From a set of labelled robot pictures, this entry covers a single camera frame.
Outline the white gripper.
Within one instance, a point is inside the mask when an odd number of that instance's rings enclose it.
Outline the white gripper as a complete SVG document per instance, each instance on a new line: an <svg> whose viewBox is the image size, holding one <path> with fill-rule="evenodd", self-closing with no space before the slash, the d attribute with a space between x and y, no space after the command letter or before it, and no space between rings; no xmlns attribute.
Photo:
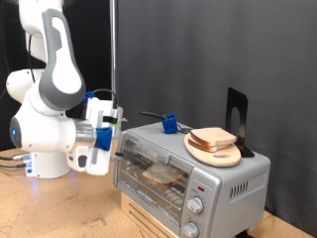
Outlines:
<svg viewBox="0 0 317 238"><path fill-rule="evenodd" d="M104 176L109 172L110 162L118 161L124 154L116 152L111 156L113 141L121 134L121 124L127 125L123 118L123 108L115 100L100 100L97 97L87 101L86 119L96 132L96 141L89 150L86 171L91 175Z"/></svg>

